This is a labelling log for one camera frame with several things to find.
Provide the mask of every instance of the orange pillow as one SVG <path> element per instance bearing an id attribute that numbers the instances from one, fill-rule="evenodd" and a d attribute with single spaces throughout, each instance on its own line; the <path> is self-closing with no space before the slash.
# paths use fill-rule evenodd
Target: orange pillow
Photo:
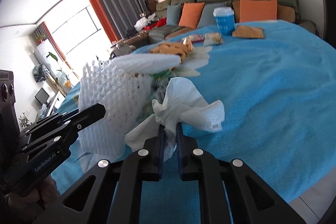
<path id="1" fill-rule="evenodd" d="M 182 16 L 179 22 L 179 27 L 197 28 L 198 22 L 201 19 L 202 11 L 205 3 L 185 3 L 182 10 Z"/>
<path id="2" fill-rule="evenodd" d="M 240 21 L 277 19 L 277 0 L 240 0 Z"/>

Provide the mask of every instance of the window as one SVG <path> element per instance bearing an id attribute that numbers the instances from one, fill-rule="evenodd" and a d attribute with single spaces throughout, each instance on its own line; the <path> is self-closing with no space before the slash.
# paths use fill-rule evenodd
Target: window
<path id="1" fill-rule="evenodd" d="M 60 49 L 67 55 L 100 30 L 98 18 L 92 7 L 87 6 L 63 23 L 52 35 Z"/>

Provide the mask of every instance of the gray pillow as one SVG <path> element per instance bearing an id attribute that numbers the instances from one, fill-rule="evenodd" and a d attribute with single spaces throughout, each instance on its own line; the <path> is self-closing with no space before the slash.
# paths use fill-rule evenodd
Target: gray pillow
<path id="1" fill-rule="evenodd" d="M 180 21 L 180 10 L 180 4 L 167 6 L 167 25 L 178 26 Z"/>
<path id="2" fill-rule="evenodd" d="M 201 19 L 197 25 L 197 28 L 203 28 L 209 25 L 216 25 L 215 17 L 213 16 L 213 10 L 218 7 L 226 7 L 225 2 L 210 3 L 204 6 Z"/>

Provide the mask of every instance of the crumpled tissue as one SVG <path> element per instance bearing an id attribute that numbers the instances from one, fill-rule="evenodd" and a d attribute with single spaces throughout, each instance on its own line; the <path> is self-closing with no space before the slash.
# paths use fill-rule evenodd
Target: crumpled tissue
<path id="1" fill-rule="evenodd" d="M 218 132 L 224 121 L 224 105 L 220 100 L 208 104 L 194 84 L 183 77 L 171 78 L 163 103 L 152 101 L 154 114 L 125 136 L 125 143 L 132 151 L 143 148 L 148 138 L 157 136 L 159 125 L 165 126 L 166 146 L 164 161 L 168 160 L 176 149 L 176 124 L 187 123 L 197 129 Z"/>

